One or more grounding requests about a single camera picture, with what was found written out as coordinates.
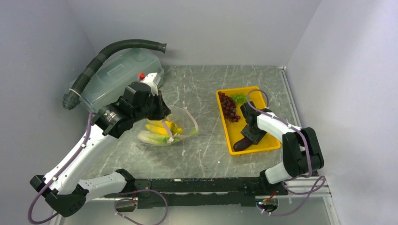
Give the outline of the clear pink zip top bag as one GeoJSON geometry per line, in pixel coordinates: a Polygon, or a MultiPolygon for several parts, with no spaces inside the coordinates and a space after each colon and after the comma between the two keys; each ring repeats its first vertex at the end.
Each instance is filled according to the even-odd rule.
{"type": "MultiPolygon", "coordinates": [[[[197,121],[194,119],[194,117],[191,115],[186,107],[179,108],[172,105],[169,108],[171,110],[171,114],[162,121],[168,120],[170,122],[176,123],[180,128],[183,129],[182,135],[189,135],[194,130],[199,129],[197,121]]],[[[145,125],[143,126],[143,129],[141,131],[147,131],[145,125]]]]}

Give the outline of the clear lidded storage box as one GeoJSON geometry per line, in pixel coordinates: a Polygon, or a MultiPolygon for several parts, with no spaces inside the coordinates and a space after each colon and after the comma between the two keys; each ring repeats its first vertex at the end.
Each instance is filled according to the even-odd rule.
{"type": "Polygon", "coordinates": [[[139,80],[139,73],[144,75],[158,73],[164,84],[164,69],[159,58],[147,49],[126,49],[112,55],[91,78],[80,98],[82,105],[89,112],[98,110],[118,100],[127,85],[139,80]]]}

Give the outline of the yellow plastic tray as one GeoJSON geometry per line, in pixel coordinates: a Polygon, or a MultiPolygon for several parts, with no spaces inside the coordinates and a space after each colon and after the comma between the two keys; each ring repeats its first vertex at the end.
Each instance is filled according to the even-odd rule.
{"type": "Polygon", "coordinates": [[[273,151],[281,147],[278,139],[259,129],[259,112],[248,105],[264,110],[268,99],[258,86],[217,90],[217,104],[222,117],[229,153],[232,156],[273,151]]]}

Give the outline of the purple eggplant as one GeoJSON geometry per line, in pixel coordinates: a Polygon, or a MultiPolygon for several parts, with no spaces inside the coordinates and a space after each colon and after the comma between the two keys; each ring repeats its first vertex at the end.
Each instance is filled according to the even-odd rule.
{"type": "Polygon", "coordinates": [[[244,151],[253,145],[253,141],[247,137],[242,138],[233,145],[235,152],[244,151]]]}

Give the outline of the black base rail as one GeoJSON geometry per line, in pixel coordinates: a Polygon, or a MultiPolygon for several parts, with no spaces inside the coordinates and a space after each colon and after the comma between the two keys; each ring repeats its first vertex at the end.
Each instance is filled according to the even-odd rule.
{"type": "Polygon", "coordinates": [[[270,196],[286,196],[280,183],[268,185],[259,177],[136,179],[139,209],[164,206],[254,206],[270,196]]]}

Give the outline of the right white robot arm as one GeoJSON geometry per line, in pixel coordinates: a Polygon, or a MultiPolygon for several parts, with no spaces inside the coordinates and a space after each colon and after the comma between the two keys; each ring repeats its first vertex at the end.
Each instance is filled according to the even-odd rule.
{"type": "Polygon", "coordinates": [[[311,127],[294,126],[277,117],[269,109],[257,109],[253,102],[244,103],[240,110],[246,121],[233,149],[244,151],[257,145],[269,134],[282,144],[282,162],[260,172],[259,190],[269,195],[276,190],[277,183],[302,175],[311,175],[313,171],[324,167],[324,159],[317,135],[311,127]]]}

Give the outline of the purple grape bunch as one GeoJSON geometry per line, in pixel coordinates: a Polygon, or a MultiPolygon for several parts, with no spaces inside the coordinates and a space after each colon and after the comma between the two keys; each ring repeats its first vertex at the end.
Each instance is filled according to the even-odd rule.
{"type": "Polygon", "coordinates": [[[221,103],[224,118],[229,122],[238,122],[241,117],[237,114],[237,105],[233,98],[221,91],[218,91],[217,95],[221,103]]]}

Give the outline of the green grape bunch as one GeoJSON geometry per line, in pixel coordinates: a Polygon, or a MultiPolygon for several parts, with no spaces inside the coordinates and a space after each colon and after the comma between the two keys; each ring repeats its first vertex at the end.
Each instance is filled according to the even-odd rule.
{"type": "Polygon", "coordinates": [[[247,95],[245,95],[244,93],[232,94],[230,97],[237,105],[247,102],[247,95]]]}

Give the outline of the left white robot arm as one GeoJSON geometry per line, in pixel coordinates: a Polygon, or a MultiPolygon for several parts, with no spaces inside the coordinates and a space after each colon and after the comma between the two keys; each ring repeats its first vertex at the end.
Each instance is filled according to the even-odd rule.
{"type": "Polygon", "coordinates": [[[88,201],[113,193],[134,193],[135,178],[125,169],[102,177],[82,178],[94,158],[141,120],[162,120],[171,113],[155,82],[133,82],[114,103],[91,113],[85,134],[50,172],[36,175],[31,186],[63,217],[80,210],[88,201]]]}

